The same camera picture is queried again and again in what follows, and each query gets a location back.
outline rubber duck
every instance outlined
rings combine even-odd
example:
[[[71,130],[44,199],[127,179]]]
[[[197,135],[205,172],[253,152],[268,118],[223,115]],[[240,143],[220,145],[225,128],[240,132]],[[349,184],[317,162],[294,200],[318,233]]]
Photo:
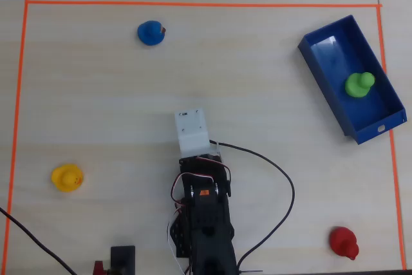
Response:
[[[69,193],[83,183],[83,172],[75,164],[64,164],[53,171],[51,181],[58,190]]]
[[[370,72],[352,73],[345,82],[345,90],[351,97],[363,98],[374,83],[375,77]]]
[[[165,37],[166,29],[158,21],[147,21],[137,28],[137,36],[146,45],[159,44]]]
[[[338,256],[348,257],[350,260],[354,260],[359,254],[356,241],[355,234],[345,227],[336,227],[329,235],[331,250]]]

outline blue rubber duck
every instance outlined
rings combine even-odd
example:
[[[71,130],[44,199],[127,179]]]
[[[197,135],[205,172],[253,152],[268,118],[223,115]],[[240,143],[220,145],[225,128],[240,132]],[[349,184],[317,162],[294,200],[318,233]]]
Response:
[[[137,28],[137,36],[146,45],[159,44],[165,37],[166,29],[158,21],[147,21]]]

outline wooden table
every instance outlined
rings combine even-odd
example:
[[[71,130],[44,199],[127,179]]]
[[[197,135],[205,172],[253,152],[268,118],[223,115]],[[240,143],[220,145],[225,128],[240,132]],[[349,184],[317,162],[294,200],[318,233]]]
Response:
[[[389,77],[408,110],[408,62],[390,63],[389,44],[397,50],[401,43],[388,38],[386,19],[394,13],[380,1]],[[6,12],[0,22],[0,204],[6,208],[24,4],[0,6]],[[136,245],[137,274],[179,274],[165,239],[173,210],[168,192],[179,159],[173,112],[202,107],[212,138],[266,155],[295,183],[292,214],[245,260],[244,269],[265,274],[401,269],[389,134],[360,146],[345,138],[297,50],[305,33],[349,14],[380,59],[375,8],[31,4],[13,215],[78,274],[90,274],[94,260],[108,259],[110,246],[130,244]],[[137,26],[148,19],[167,29],[165,41],[154,48],[135,39]],[[403,75],[396,76],[398,67],[405,68]],[[408,124],[395,130],[397,153],[404,154],[398,165],[404,210],[409,200],[403,188],[412,182],[407,133],[401,134]],[[233,172],[230,214],[240,257],[283,217],[290,188],[258,158],[230,149],[223,157]],[[50,182],[53,168],[65,162],[78,163],[86,174],[71,194],[56,191]],[[355,261],[328,249],[327,235],[336,225],[357,234]],[[412,231],[404,233],[410,246]],[[7,255],[9,275],[65,274],[13,225]]]
[[[382,23],[385,38],[386,63],[392,85],[402,98],[406,110],[412,110],[412,91],[409,87],[412,79],[409,69],[408,41],[412,35],[409,16],[412,13],[411,0],[380,0],[382,7]],[[404,243],[408,268],[412,263],[412,175],[410,167],[412,158],[409,145],[412,139],[411,123],[395,130],[397,170],[402,206]]]

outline green rubber duck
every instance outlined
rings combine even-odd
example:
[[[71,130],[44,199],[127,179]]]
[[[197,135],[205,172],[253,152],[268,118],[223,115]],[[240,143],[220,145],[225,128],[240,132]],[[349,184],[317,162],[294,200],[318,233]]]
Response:
[[[351,97],[363,98],[374,83],[375,77],[370,72],[352,73],[345,82],[345,90]]]

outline yellow rubber duck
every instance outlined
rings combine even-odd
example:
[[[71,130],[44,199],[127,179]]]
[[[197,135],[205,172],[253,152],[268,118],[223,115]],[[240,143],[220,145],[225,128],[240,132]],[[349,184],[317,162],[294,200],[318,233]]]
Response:
[[[64,164],[53,171],[51,181],[58,190],[69,193],[83,183],[83,172],[75,164]]]

